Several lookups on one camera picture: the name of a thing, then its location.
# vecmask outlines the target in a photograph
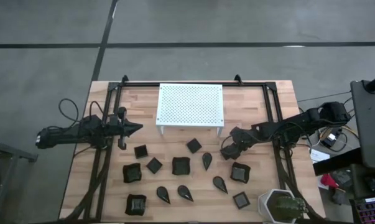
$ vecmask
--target black square object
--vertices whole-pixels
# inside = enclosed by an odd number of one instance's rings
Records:
[[[197,139],[193,139],[190,142],[188,142],[187,147],[190,150],[190,152],[192,152],[192,153],[195,153],[199,149],[202,148],[201,144],[197,141]]]
[[[159,169],[161,169],[162,167],[162,163],[160,161],[158,161],[158,159],[156,159],[155,157],[152,158],[152,160],[146,165],[147,168],[149,168],[149,170],[155,174]]]
[[[145,210],[146,210],[146,196],[144,195],[128,195],[127,196],[125,214],[142,216]]]
[[[245,192],[241,192],[239,194],[234,195],[233,200],[236,203],[238,209],[242,209],[251,204],[249,203],[248,197],[245,194]]]
[[[140,170],[140,163],[125,165],[123,167],[124,183],[132,183],[142,179],[142,171]]]
[[[174,159],[172,159],[172,174],[173,175],[190,174],[190,158],[189,157],[174,157]]]
[[[148,156],[146,145],[135,147],[135,156],[136,159]]]
[[[231,167],[231,175],[230,178],[235,181],[240,181],[242,183],[248,183],[249,181],[249,171],[251,168],[244,164],[239,164],[238,162],[234,162],[233,166]]]

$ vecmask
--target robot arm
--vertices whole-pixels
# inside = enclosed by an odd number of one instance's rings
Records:
[[[57,144],[90,143],[94,147],[107,146],[108,137],[120,135],[119,146],[126,149],[124,137],[129,137],[143,125],[129,122],[126,109],[121,107],[117,114],[109,115],[108,122],[103,122],[97,115],[84,117],[79,123],[69,128],[44,128],[37,135],[35,145],[39,149],[54,147]]]
[[[276,139],[281,147],[292,147],[303,135],[312,135],[323,127],[343,126],[350,119],[342,103],[324,103],[279,122],[254,124],[250,130],[235,127],[230,132],[233,143],[222,148],[221,153],[225,159],[237,159],[254,144]]]

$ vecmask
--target gray floor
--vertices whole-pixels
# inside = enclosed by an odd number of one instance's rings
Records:
[[[0,1],[0,43],[100,42],[110,0]],[[119,0],[109,42],[375,41],[375,0]],[[21,162],[6,223],[55,220],[73,146],[38,150],[37,132],[66,126],[60,99],[86,101],[97,49],[0,49],[0,141],[39,153]],[[375,47],[108,49],[99,80],[293,80],[298,100],[348,91],[375,77]],[[299,103],[303,109],[340,95]],[[358,145],[350,138],[349,145]],[[327,217],[350,209],[323,202]]]

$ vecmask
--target wooden tabletop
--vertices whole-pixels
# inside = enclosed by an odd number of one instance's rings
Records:
[[[294,88],[291,81],[275,81],[284,119],[299,113]],[[108,82],[93,82],[88,97],[103,107]],[[278,189],[277,170],[271,143],[256,144],[243,152],[236,160],[251,167],[247,184],[230,179],[232,159],[226,161],[220,154],[222,140],[229,135],[235,126],[249,129],[252,124],[267,121],[266,107],[262,88],[259,87],[223,87],[225,127],[220,138],[216,136],[216,128],[171,128],[165,127],[161,136],[155,127],[159,87],[123,88],[120,106],[127,109],[127,119],[144,127],[126,138],[127,150],[122,151],[114,140],[113,152],[106,186],[103,207],[103,222],[259,222],[263,218],[257,212],[257,197],[270,189]],[[272,107],[275,121],[275,109]],[[93,108],[93,114],[99,114]],[[203,146],[192,154],[186,143],[197,138]],[[149,156],[136,159],[134,147],[145,144]],[[86,148],[87,144],[77,145],[76,152]],[[211,166],[205,171],[202,155],[212,154]],[[65,198],[60,217],[66,217],[82,199],[88,190],[91,167],[95,150],[89,149],[74,158],[68,179]],[[173,157],[190,158],[191,173],[186,176],[172,175]],[[153,158],[162,164],[158,173],[151,173],[146,164]],[[325,216],[322,200],[317,187],[312,161],[308,148],[299,146],[292,156],[298,188],[308,203],[321,216]],[[135,162],[141,163],[142,180],[125,184],[123,182],[123,166]],[[212,184],[214,176],[221,176],[229,194],[216,189]],[[190,202],[177,194],[177,187],[186,185],[194,198]],[[171,205],[156,196],[156,189],[164,186],[168,189]],[[238,210],[233,196],[245,191],[250,206]],[[142,217],[125,214],[126,198],[129,194],[147,196],[146,212]],[[92,213],[96,211],[97,196],[94,198]]]

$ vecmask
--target red object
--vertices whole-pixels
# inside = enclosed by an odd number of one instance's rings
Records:
[[[322,176],[322,179],[320,180],[320,182],[326,186],[330,186],[330,187],[339,187],[339,185],[335,182],[334,179],[332,179],[331,175],[330,174],[324,174]]]

